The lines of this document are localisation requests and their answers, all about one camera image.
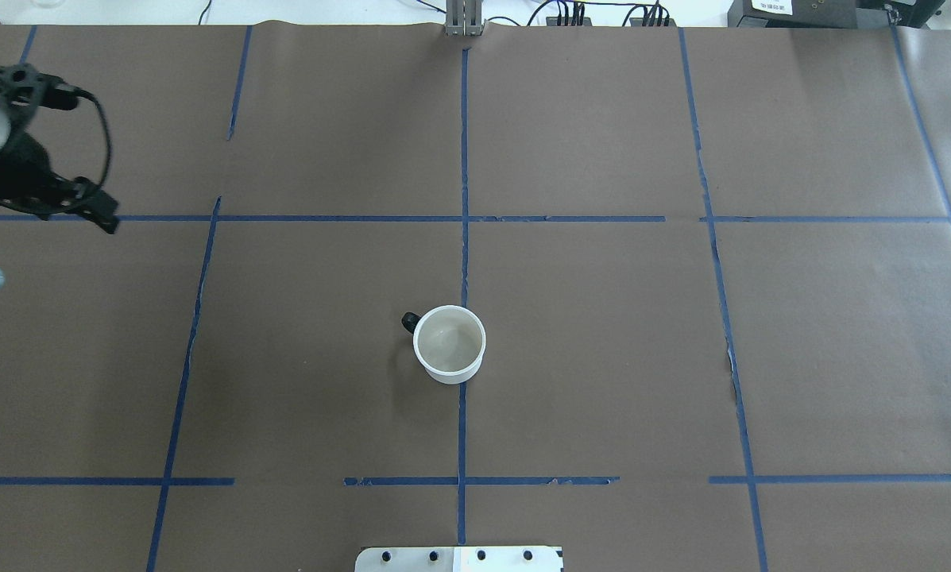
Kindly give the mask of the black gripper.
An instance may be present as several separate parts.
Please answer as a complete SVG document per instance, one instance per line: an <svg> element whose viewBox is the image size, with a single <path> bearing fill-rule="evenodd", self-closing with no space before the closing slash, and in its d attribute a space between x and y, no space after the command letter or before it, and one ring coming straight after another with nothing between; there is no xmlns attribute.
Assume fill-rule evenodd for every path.
<svg viewBox="0 0 951 572"><path fill-rule="evenodd" d="M71 213L115 234L119 203L93 181L69 181L53 172L50 156L35 137L13 135L0 149L0 206L47 220Z"/></svg>

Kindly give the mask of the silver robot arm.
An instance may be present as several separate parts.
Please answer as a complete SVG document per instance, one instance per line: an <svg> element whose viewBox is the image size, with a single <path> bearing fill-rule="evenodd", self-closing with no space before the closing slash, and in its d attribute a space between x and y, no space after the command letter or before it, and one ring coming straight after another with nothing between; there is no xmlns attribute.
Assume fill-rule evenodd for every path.
<svg viewBox="0 0 951 572"><path fill-rule="evenodd" d="M56 173L45 146L29 134L39 108L68 111L80 100L96 108L104 134L106 152L97 181ZM114 234L120 224L119 203L104 189L112 158L107 113L96 95L27 65L0 68L0 207L44 221L76 216Z"/></svg>

